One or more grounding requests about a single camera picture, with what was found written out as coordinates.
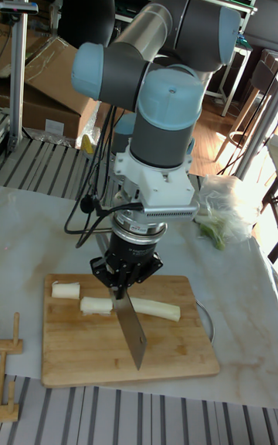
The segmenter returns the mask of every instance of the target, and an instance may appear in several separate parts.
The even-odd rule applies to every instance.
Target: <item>wooden floor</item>
[[[210,97],[205,98],[201,117],[193,131],[195,146],[192,152],[191,174],[203,176],[217,174],[225,167],[232,154],[233,146],[228,145],[221,158],[215,161],[229,129],[235,122],[235,117],[230,114],[221,117],[221,109],[222,106],[214,104]]]

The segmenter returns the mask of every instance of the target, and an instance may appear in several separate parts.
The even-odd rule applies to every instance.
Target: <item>wooden cutting board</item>
[[[116,314],[83,316],[80,301],[51,297],[52,284],[80,282],[80,297],[109,297],[93,275],[48,275],[44,285],[42,384],[84,386],[108,382],[216,375],[219,364],[202,326],[186,277],[154,275],[131,288],[134,297],[177,304],[181,319],[139,314],[147,337],[140,371],[134,365]]]

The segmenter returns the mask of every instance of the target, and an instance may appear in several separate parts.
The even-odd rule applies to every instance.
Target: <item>chair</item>
[[[114,23],[114,0],[63,0],[58,35],[77,49],[85,42],[107,46]]]
[[[229,133],[228,133],[225,141],[223,142],[221,148],[219,149],[218,154],[216,155],[215,161],[217,161],[219,159],[220,155],[223,153],[223,151],[225,150],[225,147],[227,146],[228,143],[232,143],[236,146],[238,145],[238,143],[233,138],[237,135],[242,136],[243,133],[245,132],[245,131],[237,131],[239,126],[241,124],[244,124],[246,126],[245,122],[249,120],[249,110],[250,110],[251,106],[253,105],[259,92],[262,92],[263,94],[265,94],[267,92],[271,82],[273,81],[273,77],[274,77],[274,74],[272,73],[270,68],[262,60],[260,60],[256,65],[256,68],[253,72],[253,76],[251,79],[251,84],[253,86],[252,92],[249,95],[249,98],[247,99],[245,104],[243,105],[243,108],[240,111],[239,116],[236,118],[235,123],[232,125],[231,129],[229,130]],[[249,141],[254,134],[256,126],[259,123],[259,120],[263,115],[263,111],[267,105],[267,102],[268,102],[269,98],[271,97],[271,95],[276,90],[277,86],[278,86],[278,82],[277,82],[277,80],[275,80],[273,85],[271,86],[269,93],[267,94],[266,99],[264,100],[263,105],[259,109],[258,114],[250,121],[249,126],[248,126],[248,133],[246,134],[244,141],[240,145],[241,148],[244,149],[249,144]]]

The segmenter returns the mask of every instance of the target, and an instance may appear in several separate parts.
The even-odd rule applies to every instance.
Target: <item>white table surface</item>
[[[79,250],[63,225],[73,202],[0,187],[0,338],[12,337],[21,315],[22,355],[7,358],[7,373],[40,378],[42,287],[48,273],[91,273],[99,255],[92,237]],[[74,226],[82,226],[77,214]],[[221,371],[205,378],[140,382],[117,388],[188,399],[278,407],[278,304],[273,272],[254,239],[215,250],[193,222],[169,226],[158,244],[160,273],[186,275],[215,323]]]

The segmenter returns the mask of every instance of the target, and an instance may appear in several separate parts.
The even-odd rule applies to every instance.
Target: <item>plastic bag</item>
[[[73,138],[66,138],[66,136],[61,136],[60,134],[49,133],[43,131],[42,129],[32,129],[31,127],[26,127],[26,132],[31,139],[37,141],[44,141],[45,143],[60,144],[62,146],[73,147],[75,146],[76,140]]]
[[[198,200],[200,210],[195,221],[217,249],[251,237],[261,208],[258,185],[250,186],[230,175],[207,175]]]

